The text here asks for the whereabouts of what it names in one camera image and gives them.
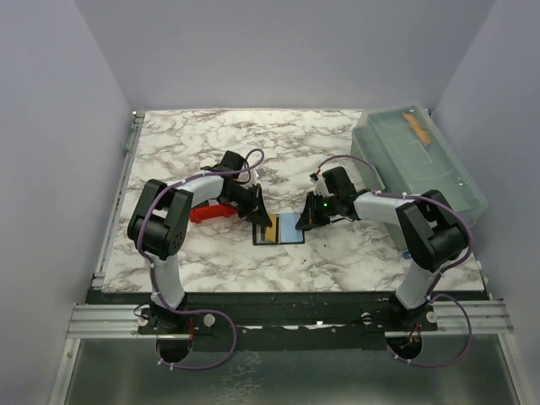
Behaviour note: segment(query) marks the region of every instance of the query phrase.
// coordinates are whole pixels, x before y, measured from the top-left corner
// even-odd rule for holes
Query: white wall
[[[434,107],[494,0],[76,0],[137,110]]]
[[[131,117],[72,0],[4,1],[0,55],[0,402],[43,405]]]
[[[499,0],[434,118],[489,200],[474,229],[540,398],[540,2]]]

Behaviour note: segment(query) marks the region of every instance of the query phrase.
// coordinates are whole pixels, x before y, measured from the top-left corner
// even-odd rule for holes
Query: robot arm
[[[421,309],[442,266],[457,259],[467,248],[467,233],[459,221],[423,200],[377,197],[368,190],[357,192],[343,167],[311,178],[316,181],[316,189],[308,193],[296,229],[312,230],[328,225],[336,222],[331,220],[334,216],[401,226],[413,262],[391,304],[401,320]],[[438,191],[426,192],[424,196],[450,207]]]
[[[242,169],[246,159],[227,151],[219,164],[203,167],[198,173],[231,172]],[[152,213],[143,235],[143,250],[155,260],[155,274],[164,296],[173,307],[177,307],[184,295],[178,273],[176,253],[186,238],[190,210],[209,199],[236,208],[240,218],[253,224],[271,226],[262,200],[262,189],[256,184],[255,173],[250,181],[239,181],[238,175],[206,175],[167,192],[156,206],[156,211],[166,210],[165,216]],[[141,197],[127,226],[127,236],[137,243],[139,232],[154,199],[167,185],[163,181],[150,180],[144,185]],[[155,304],[163,306],[155,294]]]

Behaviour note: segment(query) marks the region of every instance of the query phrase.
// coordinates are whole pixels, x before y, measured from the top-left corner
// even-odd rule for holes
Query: gray wall
[[[0,12],[0,400],[46,403],[89,287],[130,109],[72,0]]]
[[[474,234],[540,398],[540,2],[499,0],[434,117],[489,200]]]
[[[133,109],[434,107],[493,0],[76,0]]]

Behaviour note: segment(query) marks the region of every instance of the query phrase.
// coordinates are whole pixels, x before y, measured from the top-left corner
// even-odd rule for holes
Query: marble table top
[[[106,266],[104,292],[149,292],[148,266],[126,235],[144,183],[173,181],[214,165],[229,149],[264,149],[260,179],[269,213],[301,213],[309,174],[332,154],[347,154],[362,111],[205,110],[146,114],[120,222]],[[354,164],[337,160],[359,190]],[[410,263],[383,224],[342,221],[305,234],[304,245],[254,246],[251,224],[210,219],[189,224],[178,259],[188,292],[394,290]],[[439,290],[483,290],[474,257],[452,269]]]

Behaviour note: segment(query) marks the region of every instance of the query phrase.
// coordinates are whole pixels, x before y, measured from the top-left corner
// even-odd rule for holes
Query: transparent plastic bin
[[[351,154],[369,161],[379,172],[381,187],[376,185],[375,175],[368,167],[355,162],[368,188],[408,194],[439,190],[469,226],[474,226],[488,206],[485,196],[420,105],[365,111],[353,130]],[[397,249],[406,250],[401,229],[393,225],[387,228]]]

